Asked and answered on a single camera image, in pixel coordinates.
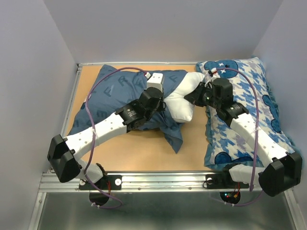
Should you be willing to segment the dark blue lettered pillowcase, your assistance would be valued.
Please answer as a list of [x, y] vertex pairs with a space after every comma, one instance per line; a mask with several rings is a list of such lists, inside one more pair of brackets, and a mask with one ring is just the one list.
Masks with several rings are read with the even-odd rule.
[[[187, 72], [185, 70], [162, 70], [164, 76], [164, 102], [166, 110], [156, 113], [152, 119], [139, 127], [139, 130], [160, 129], [166, 141], [175, 153], [178, 153], [183, 137], [181, 125], [171, 112], [169, 96], [179, 86]], [[70, 135], [76, 134], [91, 127], [90, 118], [99, 123], [109, 117], [113, 112], [138, 99], [146, 88], [147, 80], [141, 71], [118, 71], [115, 67], [104, 65], [94, 82], [95, 90], [89, 99], [85, 99], [74, 118]]]

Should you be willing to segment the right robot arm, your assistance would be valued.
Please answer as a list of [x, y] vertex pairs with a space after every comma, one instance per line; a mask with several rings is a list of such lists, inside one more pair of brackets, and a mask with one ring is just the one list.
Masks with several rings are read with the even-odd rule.
[[256, 159], [262, 162], [263, 167], [240, 163], [225, 166], [221, 174], [224, 186], [245, 183], [250, 189], [260, 187], [264, 193], [274, 197], [300, 184], [303, 165], [301, 155], [288, 152], [259, 127], [258, 120], [253, 119], [248, 109], [234, 100], [229, 80], [217, 78], [211, 87], [200, 82], [184, 98], [193, 105], [214, 108], [218, 117], [244, 139], [253, 149]]

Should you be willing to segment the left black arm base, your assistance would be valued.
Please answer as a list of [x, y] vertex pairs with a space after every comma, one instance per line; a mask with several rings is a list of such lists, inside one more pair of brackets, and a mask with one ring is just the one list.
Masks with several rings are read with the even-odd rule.
[[[103, 178], [95, 183], [95, 186], [110, 196], [112, 191], [121, 190], [122, 176], [119, 174], [103, 176]], [[95, 205], [105, 205], [110, 199], [89, 182], [83, 180], [80, 180], [79, 182], [79, 190], [89, 191], [89, 200]]]

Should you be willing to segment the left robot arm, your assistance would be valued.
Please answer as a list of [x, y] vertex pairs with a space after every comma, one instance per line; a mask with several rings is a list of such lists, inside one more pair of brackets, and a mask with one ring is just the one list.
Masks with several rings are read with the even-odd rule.
[[112, 113], [105, 120], [77, 134], [51, 139], [47, 159], [61, 183], [72, 179], [90, 181], [97, 189], [106, 185], [102, 166], [85, 162], [82, 157], [92, 148], [143, 126], [156, 112], [164, 109], [163, 93], [154, 87]]

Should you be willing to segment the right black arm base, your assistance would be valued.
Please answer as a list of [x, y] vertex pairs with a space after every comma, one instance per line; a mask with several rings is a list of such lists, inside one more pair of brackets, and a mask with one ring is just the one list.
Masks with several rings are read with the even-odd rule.
[[220, 192], [221, 200], [227, 204], [237, 205], [241, 199], [241, 189], [249, 188], [249, 184], [243, 182], [234, 182], [230, 176], [222, 172], [207, 174], [202, 183], [206, 189], [222, 189]]

